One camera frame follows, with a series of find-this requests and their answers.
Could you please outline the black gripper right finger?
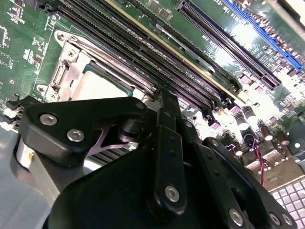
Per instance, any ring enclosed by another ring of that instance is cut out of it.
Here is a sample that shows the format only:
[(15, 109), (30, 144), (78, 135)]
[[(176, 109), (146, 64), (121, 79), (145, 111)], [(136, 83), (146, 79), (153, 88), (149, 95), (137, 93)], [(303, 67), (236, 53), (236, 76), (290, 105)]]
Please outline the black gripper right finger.
[(208, 229), (295, 229), (293, 217), (215, 138), (201, 140), (182, 117), (173, 96), (171, 111), (182, 136), (186, 179), (196, 209)]

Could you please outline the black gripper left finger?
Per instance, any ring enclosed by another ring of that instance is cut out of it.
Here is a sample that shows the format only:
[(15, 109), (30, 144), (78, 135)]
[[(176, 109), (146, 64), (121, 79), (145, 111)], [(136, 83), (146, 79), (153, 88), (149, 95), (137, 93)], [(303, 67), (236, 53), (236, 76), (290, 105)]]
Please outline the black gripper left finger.
[(181, 120), (177, 97), (160, 90), (157, 110), (134, 97), (33, 104), (22, 114), (19, 133), (24, 144), (54, 165), (78, 167), (86, 156), (139, 146), (116, 164), (148, 167), (146, 202), (157, 216), (179, 216), (186, 209)]

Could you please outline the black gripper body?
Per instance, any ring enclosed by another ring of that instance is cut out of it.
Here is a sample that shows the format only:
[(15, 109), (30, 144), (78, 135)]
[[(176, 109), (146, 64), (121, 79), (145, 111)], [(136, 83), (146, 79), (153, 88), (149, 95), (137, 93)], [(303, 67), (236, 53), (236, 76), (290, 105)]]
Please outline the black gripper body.
[(136, 150), (68, 185), (50, 229), (222, 229), (200, 171), (182, 153)]

